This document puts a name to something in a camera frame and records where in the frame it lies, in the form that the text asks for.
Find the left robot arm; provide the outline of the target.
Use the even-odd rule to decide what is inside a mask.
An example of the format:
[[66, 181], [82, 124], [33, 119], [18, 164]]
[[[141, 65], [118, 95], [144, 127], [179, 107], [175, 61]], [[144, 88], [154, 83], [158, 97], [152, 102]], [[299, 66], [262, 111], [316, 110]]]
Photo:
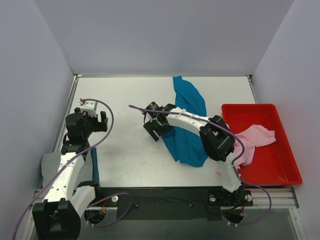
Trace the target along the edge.
[[90, 150], [93, 132], [106, 132], [108, 118], [97, 107], [75, 108], [65, 118], [66, 134], [60, 151], [57, 173], [49, 182], [49, 191], [32, 209], [37, 237], [40, 240], [76, 240], [81, 231], [81, 216], [87, 205], [98, 206], [103, 200], [100, 185], [84, 181], [75, 191], [76, 180]]

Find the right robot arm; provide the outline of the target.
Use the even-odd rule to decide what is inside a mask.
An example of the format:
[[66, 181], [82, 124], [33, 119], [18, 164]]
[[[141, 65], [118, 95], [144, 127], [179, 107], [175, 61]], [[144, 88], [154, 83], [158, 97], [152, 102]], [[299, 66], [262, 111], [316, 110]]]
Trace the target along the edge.
[[148, 118], [143, 127], [155, 141], [174, 127], [199, 136], [205, 154], [216, 161], [224, 201], [234, 205], [246, 200], [245, 187], [233, 159], [236, 138], [220, 116], [199, 116], [170, 103], [158, 106], [154, 101], [141, 112]]

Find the teal blue t shirt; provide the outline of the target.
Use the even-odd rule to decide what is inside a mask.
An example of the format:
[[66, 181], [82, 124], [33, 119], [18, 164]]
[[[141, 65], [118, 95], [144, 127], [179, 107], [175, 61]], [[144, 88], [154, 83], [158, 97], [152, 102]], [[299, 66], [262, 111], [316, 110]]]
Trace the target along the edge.
[[[175, 105], [187, 112], [205, 117], [207, 109], [205, 100], [194, 85], [181, 76], [173, 77]], [[208, 156], [201, 138], [185, 129], [173, 127], [162, 140], [176, 162], [192, 167], [202, 167]]]

